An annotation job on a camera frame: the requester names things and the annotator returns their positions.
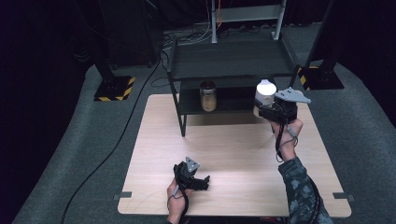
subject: gray carpet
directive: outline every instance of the gray carpet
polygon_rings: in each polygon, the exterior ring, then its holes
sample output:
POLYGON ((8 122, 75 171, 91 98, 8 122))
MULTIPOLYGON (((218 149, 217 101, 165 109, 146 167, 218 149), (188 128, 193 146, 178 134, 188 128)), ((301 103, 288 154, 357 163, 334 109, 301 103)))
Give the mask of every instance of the gray carpet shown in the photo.
MULTIPOLYGON (((302 64, 318 27, 316 24, 284 28, 302 64)), ((263 28, 257 34, 229 35, 220 41, 263 38, 270 31, 263 28)), ((122 190, 148 97, 154 93, 170 93, 169 86, 162 86, 167 83, 166 79, 154 81, 166 77, 161 65, 141 91, 153 70, 154 67, 134 66, 114 71, 116 76, 136 77, 136 82, 127 100, 106 103, 93 100, 101 82, 96 68, 87 72, 75 115, 64 138, 14 223, 61 223, 73 193, 115 146, 108 160, 76 194, 64 223, 163 223, 164 216, 122 215, 117 209, 118 201, 114 200, 114 195, 122 190)), ((396 204, 395 128, 354 74, 339 64, 334 70, 345 85, 343 90, 304 92, 313 102, 309 107, 341 185, 356 200, 350 203, 352 216, 336 218, 334 223, 396 223, 392 207, 396 204)), ((280 89, 286 83, 282 79, 276 82, 280 89)), ((295 89, 302 90, 299 80, 295 89)))

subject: left hand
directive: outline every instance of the left hand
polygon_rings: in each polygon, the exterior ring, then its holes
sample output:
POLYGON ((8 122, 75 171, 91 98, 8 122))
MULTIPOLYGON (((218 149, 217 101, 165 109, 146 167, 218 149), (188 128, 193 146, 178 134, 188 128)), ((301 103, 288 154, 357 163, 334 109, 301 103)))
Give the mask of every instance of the left hand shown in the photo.
MULTIPOLYGON (((169 185, 167 191, 168 194, 168 209, 169 209, 169 216, 168 216, 168 221, 173 223, 173 224, 178 224, 181 218, 181 214, 183 213, 184 206, 185 206, 185 201, 183 194, 181 193, 180 190, 177 191, 177 194, 172 196, 172 193, 174 192, 175 188, 177 187, 177 182, 175 179, 172 180, 171 185, 169 185)), ((192 189, 186 189, 185 190, 186 195, 188 197, 191 196, 192 194, 192 189)))

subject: black stand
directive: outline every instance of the black stand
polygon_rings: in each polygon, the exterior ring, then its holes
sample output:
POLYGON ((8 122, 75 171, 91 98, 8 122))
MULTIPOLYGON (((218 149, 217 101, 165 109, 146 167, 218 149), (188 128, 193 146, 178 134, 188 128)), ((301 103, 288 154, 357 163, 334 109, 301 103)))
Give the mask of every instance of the black stand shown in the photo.
POLYGON ((125 100, 131 92, 134 77, 115 77, 106 64, 102 51, 99 49, 96 40, 92 37, 88 24, 75 0, 70 0, 71 8, 77 19, 78 37, 87 46, 91 54, 93 63, 102 77, 102 83, 97 90, 95 101, 125 100))
POLYGON ((345 44, 347 43, 347 36, 339 36, 337 38, 330 57, 324 59, 319 67, 310 66, 318 44, 318 40, 322 34, 323 27, 326 24, 326 20, 328 19, 332 10, 333 2, 334 0, 332 0, 327 7, 326 14, 323 18, 323 23, 320 26, 314 46, 311 49, 305 67, 302 67, 298 74, 305 90, 339 90, 344 88, 344 85, 341 83, 333 69, 344 49, 345 44))

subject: camouflage sleeve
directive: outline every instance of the camouflage sleeve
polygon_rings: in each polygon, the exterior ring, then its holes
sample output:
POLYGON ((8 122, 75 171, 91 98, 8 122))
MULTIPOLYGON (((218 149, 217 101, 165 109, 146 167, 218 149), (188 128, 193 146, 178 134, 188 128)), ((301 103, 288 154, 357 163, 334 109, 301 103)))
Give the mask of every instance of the camouflage sleeve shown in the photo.
MULTIPOLYGON (((316 196, 305 167, 296 157, 281 164, 278 170, 282 174, 286 185, 290 224, 308 223, 315 211, 316 196)), ((332 223, 321 197, 318 223, 332 223)))

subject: glass jar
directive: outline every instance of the glass jar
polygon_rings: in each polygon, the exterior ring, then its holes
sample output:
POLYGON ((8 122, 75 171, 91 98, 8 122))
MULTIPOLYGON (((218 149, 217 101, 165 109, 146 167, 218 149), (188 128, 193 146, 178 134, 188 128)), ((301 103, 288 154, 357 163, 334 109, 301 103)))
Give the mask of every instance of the glass jar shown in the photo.
POLYGON ((216 85, 213 81, 204 81, 200 85, 201 106, 204 111, 210 112, 216 109, 217 95, 216 85))

